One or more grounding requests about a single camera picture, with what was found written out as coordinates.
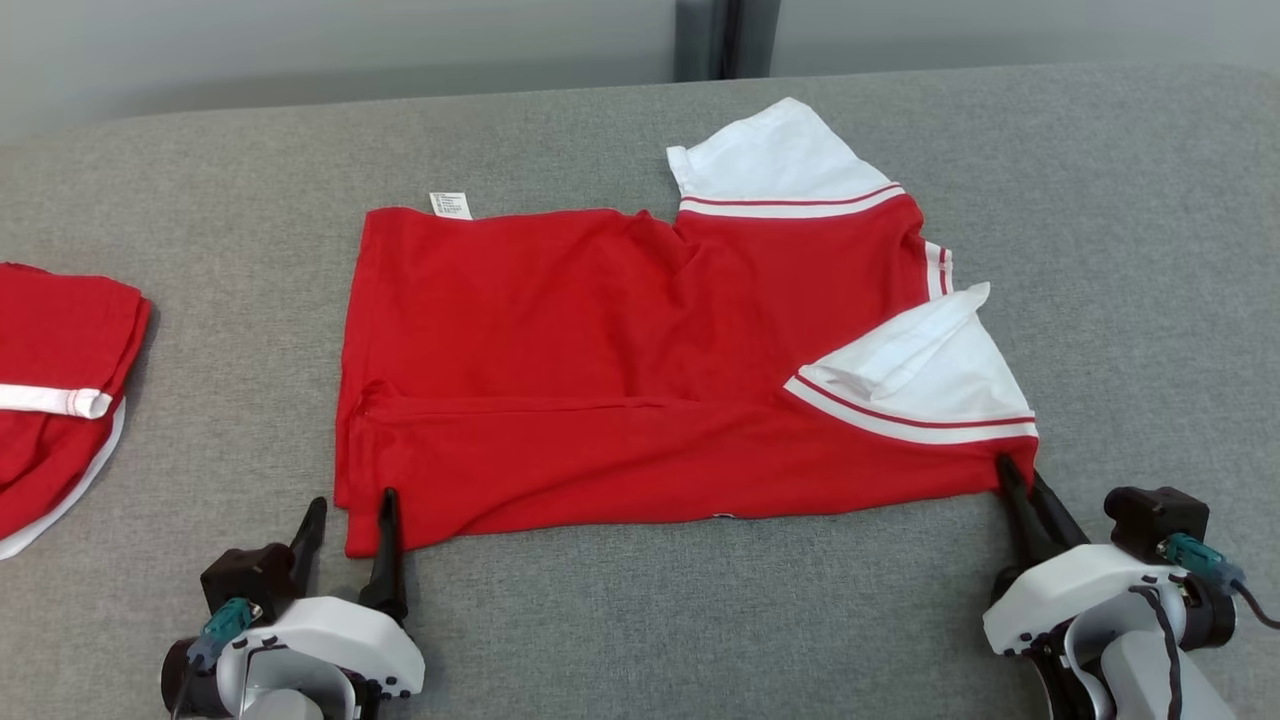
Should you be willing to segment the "red shorts with white stripe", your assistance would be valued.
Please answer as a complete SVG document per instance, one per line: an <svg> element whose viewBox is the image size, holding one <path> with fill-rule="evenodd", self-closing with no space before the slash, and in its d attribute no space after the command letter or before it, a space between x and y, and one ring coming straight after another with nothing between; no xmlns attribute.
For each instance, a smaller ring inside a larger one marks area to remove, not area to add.
<svg viewBox="0 0 1280 720"><path fill-rule="evenodd" d="M151 311L108 277L0 263L0 561L63 518L108 464Z"/></svg>

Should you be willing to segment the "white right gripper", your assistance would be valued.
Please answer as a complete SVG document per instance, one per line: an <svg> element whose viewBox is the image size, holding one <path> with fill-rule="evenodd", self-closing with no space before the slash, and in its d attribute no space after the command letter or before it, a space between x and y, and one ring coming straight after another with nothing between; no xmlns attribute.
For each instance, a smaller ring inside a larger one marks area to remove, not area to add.
<svg viewBox="0 0 1280 720"><path fill-rule="evenodd" d="M1024 573L983 615L993 652L1020 653L1041 635L1065 626L1070 652L1088 659L1126 633L1160 632L1156 611L1133 587L1157 593L1174 641L1184 641L1189 610L1178 584L1184 571L1142 562L1112 544L1089 544L1091 538L1038 471L1032 483L1010 455L1000 455L996 469L1018 568ZM1075 548L1044 561L1047 537Z"/></svg>

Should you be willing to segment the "red shirt with white sleeves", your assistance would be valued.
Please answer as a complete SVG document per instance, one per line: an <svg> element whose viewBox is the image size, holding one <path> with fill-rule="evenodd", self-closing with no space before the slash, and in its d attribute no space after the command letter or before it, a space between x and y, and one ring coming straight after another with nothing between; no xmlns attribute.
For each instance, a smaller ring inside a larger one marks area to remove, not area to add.
<svg viewBox="0 0 1280 720"><path fill-rule="evenodd" d="M335 414L346 553L833 515L1032 474L1036 414L897 182L783 99L666 152L678 211L370 211Z"/></svg>

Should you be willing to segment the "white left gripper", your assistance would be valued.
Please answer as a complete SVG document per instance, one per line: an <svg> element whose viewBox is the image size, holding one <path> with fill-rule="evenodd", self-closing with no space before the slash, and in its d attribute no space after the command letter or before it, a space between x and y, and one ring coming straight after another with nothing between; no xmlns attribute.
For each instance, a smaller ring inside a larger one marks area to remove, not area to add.
<svg viewBox="0 0 1280 720"><path fill-rule="evenodd" d="M230 642L234 720L378 720L380 705L422 692L426 664L402 628L404 589L401 502L387 488L378 550L358 605L335 597L293 602L276 623ZM291 582L308 596L323 547L328 502L314 498L291 542Z"/></svg>

